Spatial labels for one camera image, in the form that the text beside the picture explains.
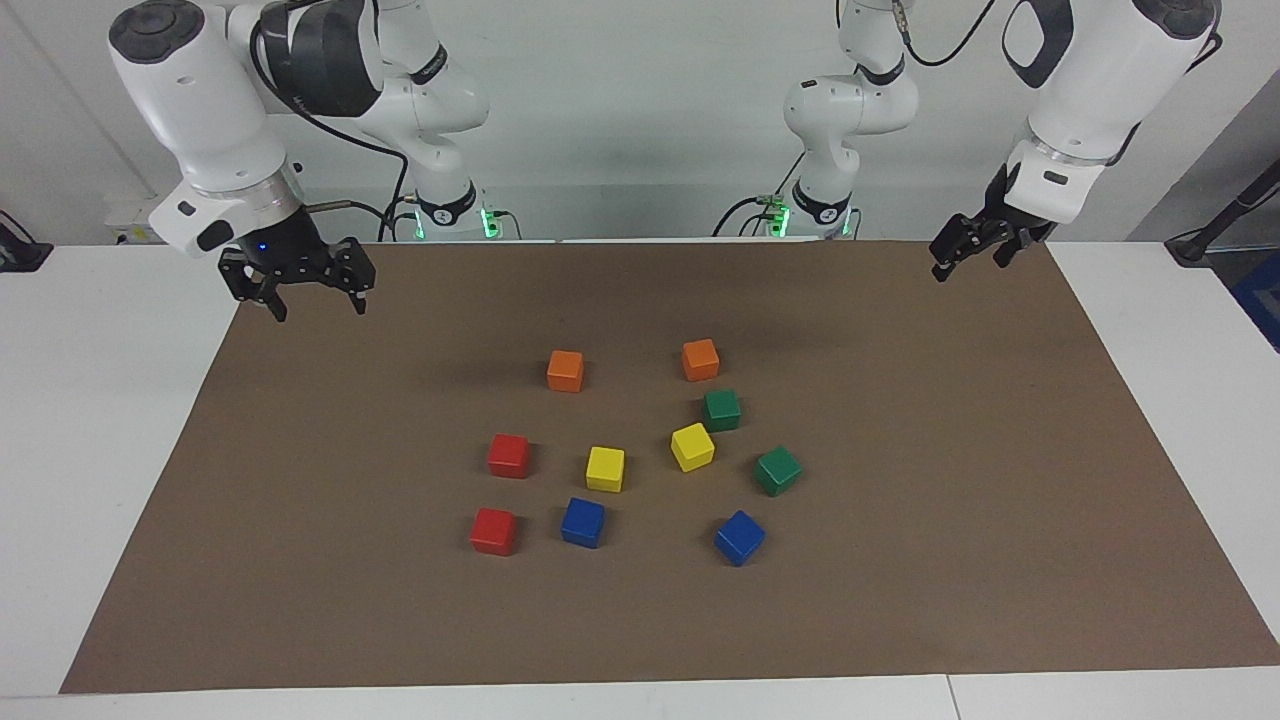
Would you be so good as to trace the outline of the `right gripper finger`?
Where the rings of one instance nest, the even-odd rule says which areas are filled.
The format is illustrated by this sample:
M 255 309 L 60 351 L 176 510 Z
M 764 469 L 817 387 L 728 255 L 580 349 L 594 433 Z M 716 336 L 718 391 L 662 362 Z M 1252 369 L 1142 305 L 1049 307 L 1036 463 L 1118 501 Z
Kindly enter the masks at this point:
M 270 311 L 279 323 L 287 319 L 287 305 L 278 292 L 278 278 L 270 274 L 255 275 L 243 251 L 223 250 L 218 269 L 232 297 L 238 302 L 257 304 Z
M 367 293 L 376 282 L 376 268 L 356 238 L 335 245 L 335 287 L 348 296 L 357 315 L 367 311 Z

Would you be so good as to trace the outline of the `red wooden cube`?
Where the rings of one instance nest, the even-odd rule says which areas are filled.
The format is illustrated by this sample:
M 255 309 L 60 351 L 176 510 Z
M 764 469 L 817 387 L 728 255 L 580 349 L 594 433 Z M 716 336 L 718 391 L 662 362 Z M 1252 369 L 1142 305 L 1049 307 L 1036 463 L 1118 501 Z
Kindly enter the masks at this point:
M 486 466 L 492 475 L 525 479 L 530 473 L 531 443 L 525 436 L 494 434 L 486 454 Z
M 518 534 L 517 516 L 503 509 L 480 507 L 468 533 L 468 542 L 479 553 L 507 557 L 515 552 Z

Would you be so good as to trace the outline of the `white power box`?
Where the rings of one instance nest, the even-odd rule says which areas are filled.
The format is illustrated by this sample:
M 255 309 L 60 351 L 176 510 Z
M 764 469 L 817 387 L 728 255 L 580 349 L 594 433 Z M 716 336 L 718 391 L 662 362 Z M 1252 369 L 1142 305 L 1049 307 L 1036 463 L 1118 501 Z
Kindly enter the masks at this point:
M 105 197 L 102 223 L 115 245 L 165 245 L 155 231 L 151 214 L 161 202 L 160 197 L 115 196 Z

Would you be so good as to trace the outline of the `black clamp foot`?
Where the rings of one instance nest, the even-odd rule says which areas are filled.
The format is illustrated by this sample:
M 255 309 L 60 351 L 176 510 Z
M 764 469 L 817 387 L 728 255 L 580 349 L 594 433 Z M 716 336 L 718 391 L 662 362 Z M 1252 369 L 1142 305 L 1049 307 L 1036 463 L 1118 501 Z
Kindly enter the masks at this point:
M 0 209 L 0 273 L 36 272 L 52 250 L 52 243 L 37 241 L 9 211 Z

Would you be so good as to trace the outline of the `blue crate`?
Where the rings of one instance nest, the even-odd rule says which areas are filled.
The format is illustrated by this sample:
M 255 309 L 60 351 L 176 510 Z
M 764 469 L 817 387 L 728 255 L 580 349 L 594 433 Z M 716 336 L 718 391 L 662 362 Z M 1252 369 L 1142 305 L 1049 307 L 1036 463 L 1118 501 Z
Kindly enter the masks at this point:
M 1280 354 L 1280 250 L 1231 283 L 1229 292 Z

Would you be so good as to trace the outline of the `yellow wooden cube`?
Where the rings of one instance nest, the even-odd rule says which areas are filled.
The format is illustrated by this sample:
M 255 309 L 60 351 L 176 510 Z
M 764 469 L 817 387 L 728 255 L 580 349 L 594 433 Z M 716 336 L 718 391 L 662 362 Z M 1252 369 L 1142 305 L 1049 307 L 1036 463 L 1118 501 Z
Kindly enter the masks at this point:
M 704 468 L 716 456 L 716 445 L 703 423 L 694 423 L 675 430 L 671 434 L 669 448 L 684 473 Z
M 593 446 L 588 456 L 585 484 L 591 491 L 620 493 L 625 482 L 625 451 Z

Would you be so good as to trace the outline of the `brown table mat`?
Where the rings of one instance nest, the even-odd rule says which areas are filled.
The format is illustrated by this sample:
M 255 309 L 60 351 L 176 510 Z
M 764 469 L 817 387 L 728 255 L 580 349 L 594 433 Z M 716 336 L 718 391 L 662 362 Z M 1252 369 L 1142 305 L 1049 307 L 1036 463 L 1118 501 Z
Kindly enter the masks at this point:
M 945 284 L 920 243 L 371 256 L 362 316 L 315 287 L 237 311 L 65 692 L 1280 665 L 1044 249 Z M 719 375 L 689 382 L 704 338 Z M 684 473 L 713 389 L 740 428 Z M 527 478 L 489 473 L 498 433 Z M 769 497 L 780 445 L 804 473 Z M 561 538 L 572 497 L 596 550 Z M 480 507 L 517 516 L 511 556 L 470 544 Z M 740 509 L 767 538 L 735 568 Z

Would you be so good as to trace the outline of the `blue wooden cube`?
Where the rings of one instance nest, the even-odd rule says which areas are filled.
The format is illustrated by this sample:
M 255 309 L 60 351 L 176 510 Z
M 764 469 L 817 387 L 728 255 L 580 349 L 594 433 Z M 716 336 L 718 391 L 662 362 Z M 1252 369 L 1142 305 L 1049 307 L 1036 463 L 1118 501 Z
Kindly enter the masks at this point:
M 579 547 L 596 550 L 605 527 L 605 507 L 598 502 L 572 497 L 562 518 L 562 541 Z
M 741 568 L 763 546 L 765 538 L 765 529 L 749 512 L 740 509 L 719 525 L 713 542 L 726 562 Z

